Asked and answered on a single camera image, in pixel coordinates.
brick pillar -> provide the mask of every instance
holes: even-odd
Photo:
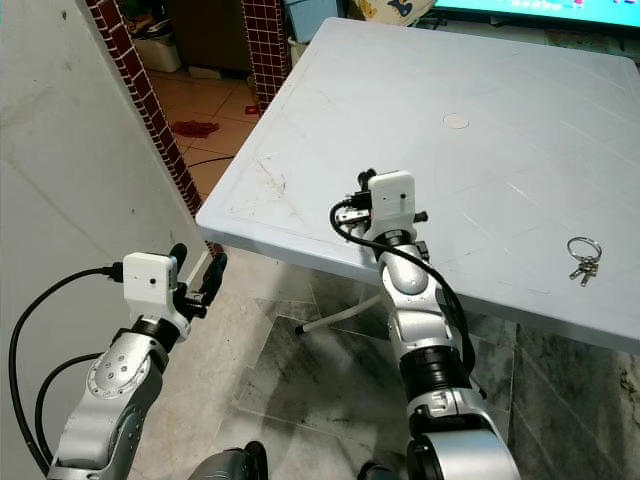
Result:
[[[158,103],[138,52],[133,46],[115,0],[85,1],[153,144],[158,149],[189,212],[195,217],[202,205],[202,199],[178,149],[178,144]],[[207,246],[212,255],[222,251],[222,247],[218,244],[207,243]]]
[[[289,48],[280,0],[242,0],[258,107],[264,112],[289,74]]]

gray wall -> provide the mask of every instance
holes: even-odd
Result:
[[[18,432],[6,375],[10,332],[29,302],[61,277],[131,251],[166,252],[182,241],[190,250],[186,273],[206,251],[85,13],[84,2],[73,0],[3,4],[3,480],[40,478]],[[127,325],[122,287],[106,280],[80,281],[47,301],[20,343],[29,420],[40,382],[54,365],[104,349]],[[85,373],[86,366],[75,368],[50,391],[45,430],[51,448],[80,398]]]

television screen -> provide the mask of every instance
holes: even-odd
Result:
[[[640,0],[437,0],[436,6],[640,27]]]

key ring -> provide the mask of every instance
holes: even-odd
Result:
[[[589,245],[591,248],[593,248],[596,251],[596,256],[585,257],[582,255],[578,255],[576,251],[573,248],[571,248],[571,245],[573,245],[576,242],[586,243],[587,245]],[[600,244],[588,237],[573,237],[571,240],[567,242],[567,250],[569,251],[569,254],[579,262],[585,262],[589,260],[589,261],[598,263],[598,261],[600,260],[600,257],[602,257],[602,247],[600,246]]]

red cloth on floor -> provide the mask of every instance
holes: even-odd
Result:
[[[190,120],[188,122],[175,122],[171,125],[171,131],[183,137],[207,138],[211,132],[220,128],[217,123],[203,123]]]

